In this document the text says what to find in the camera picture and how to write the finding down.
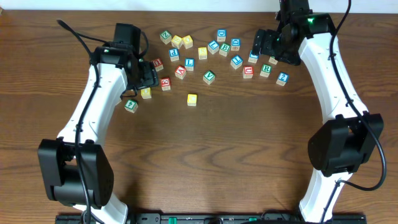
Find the alphabet block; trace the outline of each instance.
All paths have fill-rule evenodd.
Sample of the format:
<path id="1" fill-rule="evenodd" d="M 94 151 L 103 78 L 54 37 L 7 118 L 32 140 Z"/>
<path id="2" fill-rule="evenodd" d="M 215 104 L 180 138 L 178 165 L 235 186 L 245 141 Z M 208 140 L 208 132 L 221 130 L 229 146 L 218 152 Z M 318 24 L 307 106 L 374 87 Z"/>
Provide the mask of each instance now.
<path id="1" fill-rule="evenodd" d="M 240 56 L 235 56 L 231 59 L 231 66 L 235 69 L 238 69 L 240 66 L 242 66 L 243 60 Z"/>
<path id="2" fill-rule="evenodd" d="M 160 39 L 164 44 L 168 44 L 172 41 L 172 34 L 168 30 L 165 30 L 160 34 Z"/>
<path id="3" fill-rule="evenodd" d="M 170 49 L 169 50 L 170 59 L 172 62 L 176 60 L 180 60 L 180 54 L 178 53 L 177 49 Z"/>
<path id="4" fill-rule="evenodd" d="M 179 49 L 182 46 L 182 38 L 175 35 L 172 39 L 172 46 L 175 47 L 176 49 Z"/>
<path id="5" fill-rule="evenodd" d="M 229 50 L 231 50 L 231 46 L 229 44 L 223 43 L 223 45 L 220 47 L 220 55 L 226 57 L 229 53 Z"/>
<path id="6" fill-rule="evenodd" d="M 187 74 L 187 69 L 182 67 L 181 65 L 177 67 L 175 70 L 175 76 L 180 79 L 184 79 L 185 75 Z"/>
<path id="7" fill-rule="evenodd" d="M 187 69 L 187 71 L 193 71 L 194 66 L 195 66 L 195 59 L 193 58 L 185 59 L 185 68 Z"/>
<path id="8" fill-rule="evenodd" d="M 199 47 L 199 60 L 207 59 L 207 48 L 206 47 Z"/>
<path id="9" fill-rule="evenodd" d="M 207 45 L 207 49 L 211 54 L 215 54 L 220 49 L 220 45 L 218 45 L 218 43 L 213 40 Z"/>
<path id="10" fill-rule="evenodd" d="M 182 37 L 182 42 L 183 42 L 183 44 L 185 46 L 185 49 L 193 47 L 193 40 L 192 40 L 192 37 L 190 35 Z"/>
<path id="11" fill-rule="evenodd" d="M 219 29 L 217 31 L 217 41 L 218 42 L 224 42 L 226 39 L 226 30 L 225 29 Z"/>
<path id="12" fill-rule="evenodd" d="M 241 39 L 231 39 L 231 50 L 238 51 L 241 48 Z"/>
<path id="13" fill-rule="evenodd" d="M 158 71 L 163 69 L 163 63 L 160 60 L 160 58 L 157 58 L 157 59 L 153 60 L 152 63 L 154 64 L 156 72 L 158 72 Z"/>
<path id="14" fill-rule="evenodd" d="M 253 66 L 243 67 L 243 78 L 253 78 L 254 69 Z"/>

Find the wooden block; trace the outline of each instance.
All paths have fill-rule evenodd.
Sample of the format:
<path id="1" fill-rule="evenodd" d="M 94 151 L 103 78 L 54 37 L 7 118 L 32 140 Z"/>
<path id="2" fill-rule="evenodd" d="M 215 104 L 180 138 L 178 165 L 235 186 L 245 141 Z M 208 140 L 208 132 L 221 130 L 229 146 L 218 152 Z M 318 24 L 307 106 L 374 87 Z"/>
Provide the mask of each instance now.
<path id="1" fill-rule="evenodd" d="M 210 85 L 214 80 L 216 79 L 216 75 L 212 71 L 207 71 L 205 75 L 203 76 L 203 81 Z"/>
<path id="2" fill-rule="evenodd" d="M 187 71 L 193 71 L 194 66 L 195 66 L 195 59 L 193 58 L 185 59 L 185 68 L 187 69 Z"/>
<path id="3" fill-rule="evenodd" d="M 157 58 L 157 59 L 153 60 L 152 63 L 154 64 L 156 72 L 158 72 L 158 71 L 163 69 L 163 63 L 160 60 L 160 58 Z"/>
<path id="4" fill-rule="evenodd" d="M 152 93 L 150 92 L 150 88 L 145 88 L 141 90 L 142 99 L 151 99 Z"/>
<path id="5" fill-rule="evenodd" d="M 272 66 L 264 64 L 262 65 L 260 76 L 268 77 L 271 71 L 272 71 Z"/>
<path id="6" fill-rule="evenodd" d="M 245 66 L 243 67 L 243 78 L 253 78 L 254 68 L 253 66 Z"/>
<path id="7" fill-rule="evenodd" d="M 197 106 L 198 95 L 196 94 L 188 94 L 187 103 L 188 106 Z"/>
<path id="8" fill-rule="evenodd" d="M 276 80 L 276 84 L 284 86 L 287 83 L 288 79 L 289 79 L 289 75 L 281 72 L 279 74 L 278 80 Z"/>
<path id="9" fill-rule="evenodd" d="M 162 78 L 160 79 L 160 85 L 162 85 L 162 90 L 171 90 L 172 84 L 170 83 L 170 78 Z"/>
<path id="10" fill-rule="evenodd" d="M 226 57 L 229 53 L 229 50 L 231 50 L 231 46 L 229 44 L 223 43 L 223 45 L 220 47 L 220 55 Z"/>
<path id="11" fill-rule="evenodd" d="M 180 60 L 180 54 L 178 53 L 177 49 L 170 49 L 169 50 L 170 59 L 172 62 L 176 60 Z"/>
<path id="12" fill-rule="evenodd" d="M 124 109 L 126 109 L 127 111 L 130 111 L 132 113 L 135 113 L 137 108 L 138 108 L 138 104 L 134 100 L 128 100 L 126 105 L 124 105 Z"/>
<path id="13" fill-rule="evenodd" d="M 231 39 L 231 50 L 237 51 L 241 48 L 241 39 Z"/>
<path id="14" fill-rule="evenodd" d="M 187 69 L 179 65 L 175 70 L 175 76 L 180 79 L 184 79 L 185 75 L 187 74 Z"/>
<path id="15" fill-rule="evenodd" d="M 217 53 L 217 51 L 220 49 L 220 45 L 217 43 L 217 41 L 213 40 L 211 41 L 208 45 L 207 45 L 207 50 L 209 50 L 209 52 L 211 54 L 215 54 Z"/>
<path id="16" fill-rule="evenodd" d="M 182 42 L 183 42 L 183 44 L 185 46 L 185 49 L 193 47 L 193 40 L 192 40 L 192 37 L 190 35 L 182 37 Z"/>
<path id="17" fill-rule="evenodd" d="M 160 39 L 164 44 L 168 44 L 172 41 L 172 34 L 168 30 L 165 30 L 160 34 Z"/>
<path id="18" fill-rule="evenodd" d="M 257 63 L 257 59 L 258 59 L 258 58 L 259 58 L 258 55 L 253 55 L 253 54 L 251 53 L 251 51 L 250 51 L 248 62 Z"/>
<path id="19" fill-rule="evenodd" d="M 275 57 L 269 57 L 269 63 L 273 63 L 274 65 L 276 65 L 278 63 L 278 61 L 275 59 Z"/>
<path id="20" fill-rule="evenodd" d="M 226 39 L 226 30 L 225 29 L 219 29 L 217 31 L 217 41 L 218 42 L 224 42 Z"/>
<path id="21" fill-rule="evenodd" d="M 235 69 L 238 69 L 240 66 L 242 66 L 243 60 L 240 56 L 235 56 L 231 59 L 231 66 Z"/>
<path id="22" fill-rule="evenodd" d="M 182 46 L 182 38 L 174 35 L 173 39 L 172 39 L 172 46 L 175 47 L 176 49 L 179 49 Z"/>
<path id="23" fill-rule="evenodd" d="M 199 47 L 199 60 L 207 59 L 207 48 L 206 47 Z"/>

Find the wood grain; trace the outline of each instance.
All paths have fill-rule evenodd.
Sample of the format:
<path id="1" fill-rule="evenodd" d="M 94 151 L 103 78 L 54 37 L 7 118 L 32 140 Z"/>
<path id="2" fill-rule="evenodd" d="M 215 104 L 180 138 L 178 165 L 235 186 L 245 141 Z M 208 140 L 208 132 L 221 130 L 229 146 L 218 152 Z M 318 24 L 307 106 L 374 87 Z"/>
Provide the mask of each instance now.
<path id="1" fill-rule="evenodd" d="M 133 207 L 163 212 L 262 212 L 292 210 L 303 197 L 312 172 L 307 141 L 322 125 L 310 75 L 278 63 L 269 78 L 243 80 L 227 57 L 209 54 L 197 60 L 197 48 L 228 30 L 227 41 L 242 40 L 238 52 L 247 64 L 255 32 L 275 29 L 271 13 L 174 13 L 3 11 L 0 16 L 0 223 L 53 223 L 54 216 L 76 212 L 47 200 L 37 160 L 41 139 L 54 139 L 72 115 L 88 73 L 82 46 L 55 22 L 111 40 L 117 22 L 147 34 L 147 60 L 160 57 L 172 91 L 153 89 L 138 97 L 135 114 L 115 108 L 106 137 L 106 155 L 115 173 L 115 193 Z M 335 23 L 341 14 L 333 15 Z M 339 34 L 351 80 L 372 113 L 385 122 L 388 177 L 376 192 L 345 187 L 335 212 L 364 212 L 369 223 L 397 223 L 398 215 L 398 16 L 352 14 Z M 194 47 L 171 62 L 159 34 L 190 34 Z M 98 43 L 87 41 L 93 50 Z M 184 80 L 174 76 L 185 57 L 196 59 Z M 209 86 L 202 76 L 216 74 Z M 279 72 L 290 75 L 276 85 Z M 188 93 L 198 106 L 188 107 Z M 380 175 L 379 156 L 361 166 L 352 181 L 370 186 Z"/>

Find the black cable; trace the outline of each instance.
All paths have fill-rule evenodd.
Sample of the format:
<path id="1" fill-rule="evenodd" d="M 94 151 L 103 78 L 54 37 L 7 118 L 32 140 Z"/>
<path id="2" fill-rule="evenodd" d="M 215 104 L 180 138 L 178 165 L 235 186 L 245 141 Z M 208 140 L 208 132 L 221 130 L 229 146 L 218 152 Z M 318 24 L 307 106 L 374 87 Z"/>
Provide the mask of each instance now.
<path id="1" fill-rule="evenodd" d="M 90 223 L 91 222 L 91 217 L 92 217 L 92 215 L 91 215 L 91 202 L 90 202 L 90 196 L 88 194 L 88 188 L 87 188 L 85 175 L 84 175 L 83 168 L 82 168 L 81 151 L 80 151 L 79 142 L 80 142 L 80 132 L 83 131 L 83 130 L 81 130 L 81 125 L 83 124 L 83 120 L 84 120 L 84 117 L 85 117 L 86 112 L 88 110 L 88 107 L 90 106 L 90 103 L 93 100 L 94 95 L 95 95 L 95 93 L 96 93 L 96 91 L 97 91 L 97 89 L 98 89 L 98 87 L 100 85 L 100 73 L 99 73 L 98 68 L 97 68 L 97 63 L 92 61 L 92 53 L 90 52 L 89 48 L 84 43 L 84 41 L 80 38 L 79 34 L 77 34 L 72 28 L 70 28 L 62 20 L 58 19 L 57 22 L 58 22 L 58 24 L 60 26 L 62 26 L 67 31 L 71 32 L 79 40 L 79 42 L 82 44 L 82 46 L 87 51 L 88 56 L 90 58 L 90 64 L 92 66 L 94 66 L 94 70 L 95 70 L 96 81 L 94 83 L 93 91 L 91 92 L 90 96 L 88 97 L 86 105 L 83 108 L 83 111 L 81 112 L 81 115 L 79 117 L 79 121 L 76 124 L 76 135 L 75 135 L 76 163 L 78 165 L 78 172 L 79 172 L 79 176 L 80 176 L 80 180 L 81 180 L 81 185 L 83 187 L 83 191 L 84 191 L 85 198 L 86 198 L 86 211 L 84 211 L 82 213 L 83 223 Z"/>
<path id="2" fill-rule="evenodd" d="M 382 164 L 382 166 L 381 166 L 382 171 L 381 171 L 381 177 L 380 177 L 379 182 L 373 187 L 362 187 L 362 186 L 356 185 L 356 184 L 351 183 L 351 182 L 346 181 L 346 180 L 337 180 L 335 188 L 333 189 L 333 191 L 332 191 L 332 193 L 331 193 L 331 195 L 329 197 L 328 203 L 326 204 L 326 207 L 324 208 L 324 211 L 323 211 L 323 214 L 322 214 L 322 219 L 321 219 L 321 224 L 323 223 L 323 219 L 325 219 L 326 212 L 329 209 L 331 201 L 333 200 L 333 197 L 335 196 L 337 188 L 340 186 L 340 183 L 344 183 L 344 184 L 350 185 L 350 186 L 352 186 L 352 187 L 354 187 L 356 189 L 363 190 L 363 191 L 373 191 L 373 190 L 377 190 L 379 187 L 381 187 L 381 185 L 384 183 L 384 181 L 386 179 L 386 175 L 387 175 L 386 157 L 384 155 L 383 148 L 382 148 L 379 140 L 377 139 L 375 133 L 373 132 L 372 128 L 369 126 L 368 122 L 365 121 L 365 119 L 363 118 L 361 113 L 358 111 L 358 109 L 356 109 L 355 105 L 353 104 L 352 99 L 349 97 L 347 89 L 345 88 L 344 83 L 343 83 L 343 81 L 342 81 L 342 79 L 340 77 L 340 74 L 338 72 L 338 68 L 337 68 L 336 61 L 335 61 L 335 56 L 334 56 L 335 54 L 333 52 L 333 44 L 335 42 L 335 39 L 336 39 L 338 31 L 340 30 L 341 26 L 343 25 L 344 21 L 346 20 L 348 14 L 349 14 L 350 9 L 351 9 L 351 0 L 348 0 L 347 11 L 344 14 L 343 18 L 341 19 L 341 22 L 338 24 L 336 32 L 332 35 L 331 40 L 330 40 L 330 60 L 331 60 L 331 64 L 333 66 L 333 69 L 335 71 L 338 83 L 340 84 L 341 90 L 343 91 L 344 96 L 347 99 L 347 104 L 349 104 L 349 106 L 356 113 L 356 115 L 359 118 L 359 120 L 361 121 L 362 125 L 368 130 L 369 134 L 371 135 L 371 137 L 373 138 L 374 142 L 376 143 L 376 146 L 377 146 L 377 148 L 379 150 L 379 154 L 380 154 L 380 159 L 381 159 L 381 164 Z"/>

